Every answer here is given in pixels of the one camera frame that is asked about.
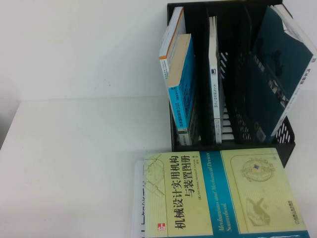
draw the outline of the white wall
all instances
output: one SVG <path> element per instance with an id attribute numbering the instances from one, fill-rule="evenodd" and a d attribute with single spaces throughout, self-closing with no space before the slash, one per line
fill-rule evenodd
<path id="1" fill-rule="evenodd" d="M 0 144 L 20 100 L 165 95 L 157 56 L 168 2 L 1 0 Z M 286 2 L 317 44 L 316 1 Z"/>

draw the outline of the book title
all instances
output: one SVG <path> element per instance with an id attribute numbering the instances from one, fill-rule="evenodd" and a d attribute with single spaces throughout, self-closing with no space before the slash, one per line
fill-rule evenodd
<path id="1" fill-rule="evenodd" d="M 184 229 L 186 228 L 186 218 L 183 196 L 193 197 L 195 193 L 190 156 L 181 156 L 180 162 L 178 156 L 171 156 L 169 162 L 172 179 L 171 186 L 173 189 L 175 228 Z"/>
<path id="2" fill-rule="evenodd" d="M 228 213 L 228 209 L 227 209 L 227 204 L 219 202 L 219 196 L 218 196 L 218 193 L 216 191 L 217 188 L 216 188 L 216 183 L 215 183 L 215 180 L 214 180 L 214 173 L 213 173 L 213 168 L 212 168 L 212 164 L 211 164 L 211 157 L 210 157 L 209 153 L 207 153 L 207 160 L 208 160 L 207 161 L 207 167 L 209 169 L 209 173 L 210 173 L 210 176 L 211 176 L 211 192 L 214 195 L 214 199 L 215 199 L 215 202 L 216 202 L 216 208 L 217 208 L 218 228 L 219 228 L 219 231 L 221 231 L 221 232 L 224 232 L 224 231 L 230 232 L 231 231 L 231 222 L 230 222 L 230 219 L 229 219 L 229 213 Z"/>

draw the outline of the book spine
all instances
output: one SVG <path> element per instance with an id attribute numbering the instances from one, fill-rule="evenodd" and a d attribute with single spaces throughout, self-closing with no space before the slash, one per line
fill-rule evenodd
<path id="1" fill-rule="evenodd" d="M 180 87 L 171 87 L 168 89 L 170 104 L 174 113 L 177 130 L 187 130 L 185 108 L 181 99 Z"/>
<path id="2" fill-rule="evenodd" d="M 191 143 L 191 137 L 188 132 L 185 131 L 179 131 L 179 141 L 180 145 L 192 145 Z"/>
<path id="3" fill-rule="evenodd" d="M 214 133 L 215 133 L 216 143 L 220 144 L 222 142 L 220 119 L 214 119 L 213 122 L 214 122 Z"/>
<path id="4" fill-rule="evenodd" d="M 215 139 L 216 139 L 216 143 L 219 144 L 221 143 L 222 138 L 221 138 L 221 126 L 220 126 L 219 83 L 218 83 L 217 66 L 214 66 L 214 65 L 210 66 L 210 78 L 211 78 L 211 100 L 212 100 Z"/>
<path id="5" fill-rule="evenodd" d="M 172 105 L 172 112 L 177 127 L 177 132 L 181 145 L 191 145 L 190 134 L 188 132 L 185 108 L 181 100 L 180 87 L 172 87 L 168 89 L 170 104 Z"/>
<path id="6" fill-rule="evenodd" d="M 219 83 L 218 83 L 218 69 L 217 66 L 210 67 L 211 76 L 211 97 L 212 97 L 212 109 L 215 119 L 220 118 L 219 110 Z"/>
<path id="7" fill-rule="evenodd" d="M 167 87 L 167 79 L 168 79 L 168 74 L 169 74 L 169 67 L 168 67 L 168 63 L 167 63 L 167 59 L 160 59 L 160 66 L 162 68 L 162 72 L 163 72 L 163 77 L 164 77 L 164 82 L 165 82 L 165 86 Z"/>
<path id="8" fill-rule="evenodd" d="M 289 110 L 291 109 L 294 101 L 297 99 L 297 96 L 298 96 L 298 93 L 300 92 L 301 88 L 303 87 L 304 85 L 304 82 L 309 78 L 309 75 L 310 75 L 310 72 L 312 70 L 312 68 L 314 67 L 313 66 L 313 63 L 315 62 L 314 60 L 316 60 L 317 56 L 313 56 L 310 60 L 310 63 L 308 64 L 307 68 L 305 69 L 305 72 L 301 78 L 301 80 L 299 81 L 291 99 L 289 100 L 286 108 L 284 109 L 284 112 L 282 113 L 280 119 L 278 120 L 278 123 L 276 124 L 271 136 L 275 136 L 278 129 L 281 127 L 281 125 L 283 124 L 286 116 L 287 116 L 287 113 L 289 112 Z"/>

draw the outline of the teal book cover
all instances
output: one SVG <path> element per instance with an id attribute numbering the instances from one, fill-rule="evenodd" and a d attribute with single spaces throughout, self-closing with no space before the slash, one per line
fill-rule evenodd
<path id="1" fill-rule="evenodd" d="M 313 53 L 284 21 L 267 7 L 249 57 L 245 101 L 260 142 L 273 140 L 311 71 L 310 63 L 315 62 Z"/>
<path id="2" fill-rule="evenodd" d="M 183 46 L 181 38 L 188 37 L 187 43 Z M 193 39 L 190 34 L 181 35 L 178 40 L 171 73 L 168 78 L 168 91 L 172 105 L 175 124 L 178 130 L 189 128 L 189 122 L 194 104 L 196 90 L 196 67 Z"/>

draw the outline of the white book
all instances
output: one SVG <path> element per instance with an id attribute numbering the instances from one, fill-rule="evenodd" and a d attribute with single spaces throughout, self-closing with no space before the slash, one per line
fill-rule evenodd
<path id="1" fill-rule="evenodd" d="M 224 110 L 224 92 L 221 81 L 220 61 L 218 52 L 217 38 L 217 17 L 209 18 L 210 35 L 209 35 L 209 67 L 210 67 L 210 84 L 211 100 L 213 110 L 213 121 L 215 130 L 215 140 L 217 144 L 222 142 L 222 121 Z"/>
<path id="2" fill-rule="evenodd" d="M 167 87 L 167 79 L 169 75 L 170 65 L 177 46 L 178 36 L 186 34 L 184 9 L 179 6 L 174 9 L 173 15 L 169 21 L 169 25 L 162 38 L 159 50 L 159 61 L 163 71 L 163 77 Z"/>
<path id="3" fill-rule="evenodd" d="M 144 160 L 139 160 L 134 169 L 134 202 L 131 238 L 145 237 Z"/>
<path id="4" fill-rule="evenodd" d="M 271 136 L 275 136 L 278 129 L 282 126 L 289 110 L 291 109 L 291 106 L 293 105 L 294 101 L 296 100 L 299 91 L 303 87 L 304 81 L 311 78 L 311 69 L 315 68 L 315 62 L 317 59 L 317 49 L 313 42 L 309 39 L 307 34 L 301 29 L 301 27 L 297 24 L 297 22 L 291 17 L 291 15 L 288 13 L 288 11 L 285 9 L 285 7 L 281 4 L 271 6 L 271 8 L 279 15 L 279 17 L 283 21 L 283 27 L 284 32 L 287 33 L 290 37 L 293 37 L 294 39 L 302 42 L 308 50 L 313 54 L 310 63 L 307 65 L 306 70 L 304 71 L 303 76 L 301 77 L 301 80 L 299 81 L 292 97 L 290 98 L 287 106 L 285 107 L 285 110 L 283 111 L 283 114 L 281 115 L 278 123 L 276 124 Z"/>

